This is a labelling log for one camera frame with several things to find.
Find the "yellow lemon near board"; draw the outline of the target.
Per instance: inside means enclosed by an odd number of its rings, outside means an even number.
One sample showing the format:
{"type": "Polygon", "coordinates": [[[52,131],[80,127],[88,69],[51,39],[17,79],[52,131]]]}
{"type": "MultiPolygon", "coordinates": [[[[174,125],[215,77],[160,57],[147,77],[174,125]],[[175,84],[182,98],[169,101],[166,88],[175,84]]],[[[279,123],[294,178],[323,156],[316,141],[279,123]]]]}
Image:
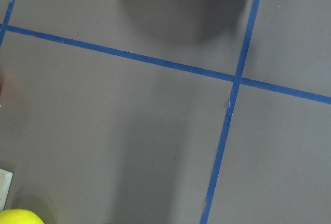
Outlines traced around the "yellow lemon near board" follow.
{"type": "Polygon", "coordinates": [[[12,209],[1,212],[1,224],[44,224],[34,212],[23,209],[12,209]]]}

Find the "wooden cutting board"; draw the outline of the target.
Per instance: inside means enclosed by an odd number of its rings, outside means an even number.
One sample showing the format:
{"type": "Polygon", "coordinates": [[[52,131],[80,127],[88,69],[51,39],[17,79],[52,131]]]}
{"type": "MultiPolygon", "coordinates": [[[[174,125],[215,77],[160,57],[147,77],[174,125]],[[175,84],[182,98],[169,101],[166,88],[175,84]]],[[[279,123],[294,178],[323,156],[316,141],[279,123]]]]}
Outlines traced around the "wooden cutting board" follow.
{"type": "Polygon", "coordinates": [[[1,177],[0,177],[0,180],[1,180],[0,209],[2,212],[4,209],[5,203],[6,203],[7,196],[8,196],[8,191],[10,188],[13,173],[0,169],[0,175],[1,175],[1,177]]]}

